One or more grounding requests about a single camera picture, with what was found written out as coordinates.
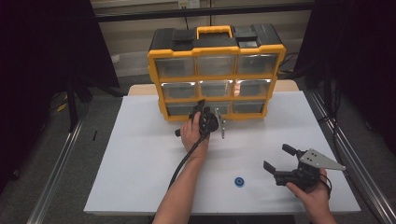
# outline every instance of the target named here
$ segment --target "white tabletop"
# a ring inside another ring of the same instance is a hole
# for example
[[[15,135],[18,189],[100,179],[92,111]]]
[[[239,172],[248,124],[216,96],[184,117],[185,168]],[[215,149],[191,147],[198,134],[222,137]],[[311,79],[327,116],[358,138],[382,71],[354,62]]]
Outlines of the white tabletop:
[[[158,108],[158,96],[123,98],[117,121],[84,211],[96,215],[153,214],[186,151]],[[297,167],[296,157],[282,144],[334,155],[301,91],[274,92],[265,119],[230,121],[226,137],[212,133],[200,173],[192,213],[195,215],[280,215],[303,212],[301,202],[286,187],[276,186],[263,168]],[[245,180],[238,188],[234,180]],[[335,213],[360,208],[340,171],[328,171],[332,181],[330,208]]]

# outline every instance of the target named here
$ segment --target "wall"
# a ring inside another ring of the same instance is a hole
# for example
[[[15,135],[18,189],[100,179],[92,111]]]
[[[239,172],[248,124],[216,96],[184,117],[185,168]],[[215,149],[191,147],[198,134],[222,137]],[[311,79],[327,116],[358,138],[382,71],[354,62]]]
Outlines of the wall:
[[[144,12],[177,9],[177,1],[171,0],[148,0],[147,2],[161,2],[145,5],[131,5],[121,7],[102,7],[121,5],[125,2],[141,1],[107,1],[92,0],[96,14]],[[259,6],[269,4],[285,4],[296,2],[312,2],[306,0],[212,0],[212,7],[242,7]],[[201,7],[210,7],[210,0],[201,0]],[[298,52],[303,42],[306,25],[310,11],[271,12],[255,14],[239,14],[226,16],[213,16],[212,25],[250,25],[253,23],[272,23],[286,46],[288,52]],[[210,24],[209,17],[187,18],[189,27],[207,26]],[[120,55],[120,62],[114,63],[119,77],[139,75],[147,73],[146,55],[149,50],[151,38],[155,30],[160,28],[186,29],[184,18],[158,19],[144,21],[114,21],[100,23],[108,51],[111,55]]]

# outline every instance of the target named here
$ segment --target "yellow and black storage case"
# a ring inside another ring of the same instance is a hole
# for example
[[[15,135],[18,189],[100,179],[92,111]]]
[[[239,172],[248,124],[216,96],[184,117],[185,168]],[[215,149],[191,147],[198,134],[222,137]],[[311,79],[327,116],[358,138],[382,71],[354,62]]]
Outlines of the yellow and black storage case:
[[[155,32],[148,70],[166,120],[186,120],[198,101],[224,119],[260,119],[286,49],[271,24]]]

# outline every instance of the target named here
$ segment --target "blue round object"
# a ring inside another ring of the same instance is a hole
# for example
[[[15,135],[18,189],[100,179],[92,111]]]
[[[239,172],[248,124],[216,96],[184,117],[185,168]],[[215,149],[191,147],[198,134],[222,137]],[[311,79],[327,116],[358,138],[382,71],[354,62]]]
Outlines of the blue round object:
[[[234,183],[235,183],[235,185],[236,185],[238,188],[242,188],[242,187],[244,186],[244,184],[245,184],[245,180],[244,180],[242,177],[237,177],[237,178],[235,179]]]

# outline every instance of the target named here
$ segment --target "silver metal bracket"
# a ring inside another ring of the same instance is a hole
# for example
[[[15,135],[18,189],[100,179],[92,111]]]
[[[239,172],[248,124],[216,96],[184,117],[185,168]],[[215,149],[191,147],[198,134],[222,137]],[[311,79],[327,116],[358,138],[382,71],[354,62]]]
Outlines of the silver metal bracket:
[[[224,137],[225,137],[224,136],[225,135],[225,127],[224,127],[225,119],[223,119],[223,117],[221,116],[221,113],[219,112],[218,108],[215,109],[215,113],[216,113],[216,118],[218,118],[218,122],[219,122],[221,138],[224,139]]]
[[[305,152],[305,154],[300,158],[300,162],[311,165],[316,168],[325,168],[331,170],[341,170],[345,171],[347,168],[340,163],[329,159],[320,152],[310,148]]]

